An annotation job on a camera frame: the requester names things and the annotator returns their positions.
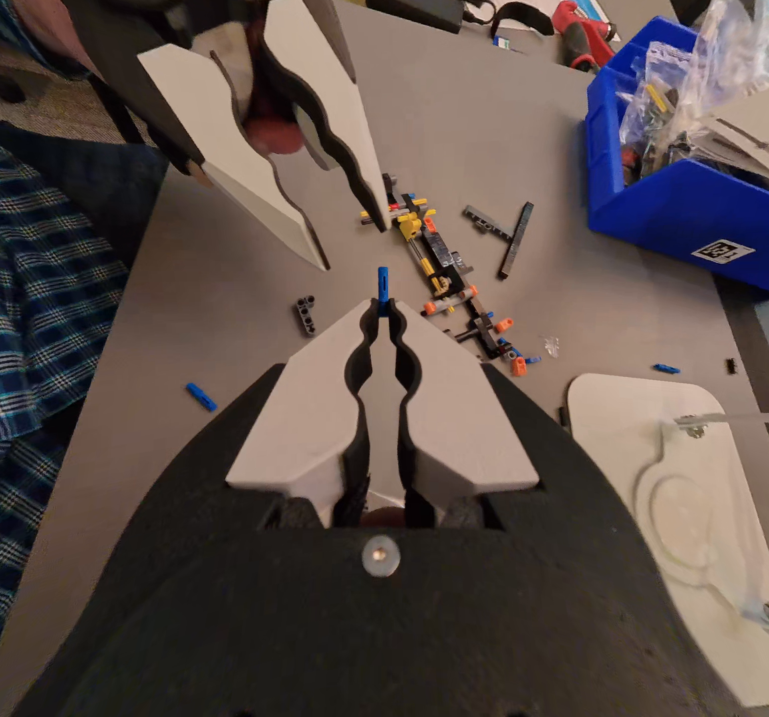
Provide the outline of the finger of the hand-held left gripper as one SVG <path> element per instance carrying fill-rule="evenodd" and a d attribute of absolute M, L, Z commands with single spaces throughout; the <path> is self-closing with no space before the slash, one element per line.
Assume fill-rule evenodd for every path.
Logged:
<path fill-rule="evenodd" d="M 211 183 L 300 258 L 328 271 L 311 223 L 286 197 L 272 161 L 244 135 L 217 63 L 173 44 L 138 59 L 203 156 L 199 166 Z"/>
<path fill-rule="evenodd" d="M 260 50 L 273 90 L 309 117 L 321 150 L 341 167 L 361 208 L 386 232 L 388 195 L 333 1 L 268 1 Z"/>

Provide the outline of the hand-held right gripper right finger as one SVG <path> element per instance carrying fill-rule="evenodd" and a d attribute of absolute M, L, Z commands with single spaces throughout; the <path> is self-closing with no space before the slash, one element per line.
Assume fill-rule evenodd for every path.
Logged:
<path fill-rule="evenodd" d="M 530 490 L 540 477 L 486 368 L 451 335 L 399 300 L 389 302 L 399 407 L 405 524 L 433 527 L 459 499 Z"/>

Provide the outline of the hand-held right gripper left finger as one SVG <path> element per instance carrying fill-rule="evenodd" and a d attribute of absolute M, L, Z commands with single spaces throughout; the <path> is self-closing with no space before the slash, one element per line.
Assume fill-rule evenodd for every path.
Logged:
<path fill-rule="evenodd" d="M 370 483 L 359 393 L 372 374 L 373 342 L 374 299 L 366 299 L 292 356 L 226 483 L 309 500 L 326 524 L 357 524 Z"/>

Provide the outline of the lego chassis assembly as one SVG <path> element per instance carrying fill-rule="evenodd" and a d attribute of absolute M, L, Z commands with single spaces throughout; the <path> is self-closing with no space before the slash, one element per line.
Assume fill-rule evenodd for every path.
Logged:
<path fill-rule="evenodd" d="M 437 230 L 436 210 L 429 207 L 424 198 L 401 193 L 397 177 L 383 174 L 382 178 L 392 227 L 400 232 L 409 247 L 431 293 L 421 316 L 436 321 L 464 309 L 467 313 L 465 329 L 461 332 L 445 329 L 447 336 L 459 344 L 474 341 L 483 357 L 505 362 L 511 370 L 511 359 L 524 355 L 508 339 L 510 329 L 504 334 L 494 330 L 494 324 L 506 317 L 497 317 L 481 303 L 477 287 L 467 279 L 474 269 L 466 264 L 458 251 L 448 247 Z"/>

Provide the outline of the person's left forearm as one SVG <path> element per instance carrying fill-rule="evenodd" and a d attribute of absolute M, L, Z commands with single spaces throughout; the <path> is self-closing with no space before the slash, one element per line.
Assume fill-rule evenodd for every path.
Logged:
<path fill-rule="evenodd" d="M 37 65 L 45 66 L 44 59 L 28 36 L 11 0 L 1 0 L 1 42 Z"/>

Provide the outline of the long black lego beam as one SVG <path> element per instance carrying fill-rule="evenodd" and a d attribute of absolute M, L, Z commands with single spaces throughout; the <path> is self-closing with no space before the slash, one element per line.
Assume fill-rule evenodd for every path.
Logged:
<path fill-rule="evenodd" d="M 517 257 L 518 252 L 520 251 L 521 243 L 523 241 L 524 234 L 527 229 L 527 225 L 533 213 L 533 207 L 534 207 L 533 203 L 526 202 L 523 208 L 521 209 L 520 215 L 517 219 L 514 230 L 512 232 L 511 239 L 509 241 L 509 244 L 507 245 L 507 252 L 505 253 L 505 258 L 502 261 L 501 266 L 497 271 L 497 279 L 499 280 L 507 280 L 510 277 L 513 263 L 515 261 L 515 258 Z"/>

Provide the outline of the bags of lego parts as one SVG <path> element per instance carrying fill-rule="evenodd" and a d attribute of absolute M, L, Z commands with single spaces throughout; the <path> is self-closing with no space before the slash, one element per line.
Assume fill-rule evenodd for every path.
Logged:
<path fill-rule="evenodd" d="M 634 64 L 619 141 L 626 187 L 677 161 L 697 161 L 767 190 L 767 161 L 736 142 L 737 131 L 706 120 L 735 99 L 767 91 L 768 0 L 711 0 L 690 53 L 650 43 Z"/>

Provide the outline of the person's left hand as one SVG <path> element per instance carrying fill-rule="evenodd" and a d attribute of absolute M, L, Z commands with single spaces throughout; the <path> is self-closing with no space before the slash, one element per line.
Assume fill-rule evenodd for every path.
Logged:
<path fill-rule="evenodd" d="M 58 56 L 73 60 L 89 71 L 94 65 L 74 30 L 61 0 L 10 0 L 14 12 L 34 41 Z"/>

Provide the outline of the person's dark pants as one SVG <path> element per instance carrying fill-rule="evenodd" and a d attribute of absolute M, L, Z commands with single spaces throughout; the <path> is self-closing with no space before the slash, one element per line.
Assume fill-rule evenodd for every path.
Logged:
<path fill-rule="evenodd" d="M 159 150 L 44 136 L 7 122 L 1 146 L 59 189 L 132 269 L 168 172 Z"/>

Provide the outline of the white book stand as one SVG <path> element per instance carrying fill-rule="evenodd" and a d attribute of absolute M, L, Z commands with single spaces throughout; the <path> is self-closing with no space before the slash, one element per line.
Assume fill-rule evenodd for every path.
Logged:
<path fill-rule="evenodd" d="M 745 707 L 766 708 L 767 540 L 733 429 L 767 428 L 767 414 L 693 384 L 601 374 L 572 382 L 567 411 L 701 651 Z"/>

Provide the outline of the person's plaid shirt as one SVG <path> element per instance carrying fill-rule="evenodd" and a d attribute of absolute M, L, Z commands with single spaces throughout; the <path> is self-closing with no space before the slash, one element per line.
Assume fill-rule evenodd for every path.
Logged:
<path fill-rule="evenodd" d="M 2 628 L 66 453 L 50 421 L 85 399 L 127 278 L 70 200 L 2 149 Z"/>

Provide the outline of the small red object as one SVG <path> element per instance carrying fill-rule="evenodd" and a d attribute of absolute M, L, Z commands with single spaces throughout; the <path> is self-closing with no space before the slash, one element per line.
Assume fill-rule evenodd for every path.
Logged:
<path fill-rule="evenodd" d="M 588 18 L 572 0 L 559 3 L 552 23 L 561 37 L 563 64 L 586 74 L 597 74 L 614 57 L 610 42 L 617 34 L 611 21 Z"/>

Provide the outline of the blue storage bin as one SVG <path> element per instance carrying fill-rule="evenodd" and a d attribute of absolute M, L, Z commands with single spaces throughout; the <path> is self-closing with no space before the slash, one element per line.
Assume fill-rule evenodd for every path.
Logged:
<path fill-rule="evenodd" d="M 700 162 L 676 161 L 624 185 L 619 88 L 635 84 L 633 62 L 653 41 L 692 51 L 696 34 L 652 18 L 610 59 L 587 89 L 585 150 L 588 226 L 649 251 L 768 289 L 768 193 Z"/>

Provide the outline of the instruction book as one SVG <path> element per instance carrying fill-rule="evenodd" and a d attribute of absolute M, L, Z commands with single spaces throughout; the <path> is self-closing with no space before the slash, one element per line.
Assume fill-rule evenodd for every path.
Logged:
<path fill-rule="evenodd" d="M 768 89 L 730 100 L 700 116 L 699 122 L 768 171 Z"/>

